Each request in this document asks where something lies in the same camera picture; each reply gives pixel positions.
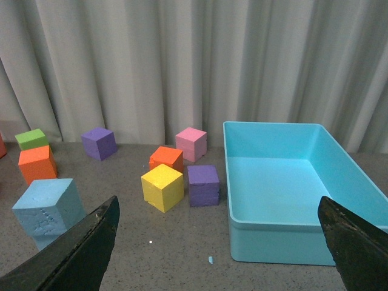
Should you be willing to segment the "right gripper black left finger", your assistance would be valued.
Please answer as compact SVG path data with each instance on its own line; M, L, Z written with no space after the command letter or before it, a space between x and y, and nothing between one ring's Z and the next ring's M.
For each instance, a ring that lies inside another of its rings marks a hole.
M1 277L1 290L99 290L115 246L113 196L35 256Z

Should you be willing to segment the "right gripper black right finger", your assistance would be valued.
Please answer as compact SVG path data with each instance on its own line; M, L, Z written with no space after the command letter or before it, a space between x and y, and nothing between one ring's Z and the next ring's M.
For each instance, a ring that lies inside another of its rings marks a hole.
M387 290L387 233L327 196L318 219L345 288Z

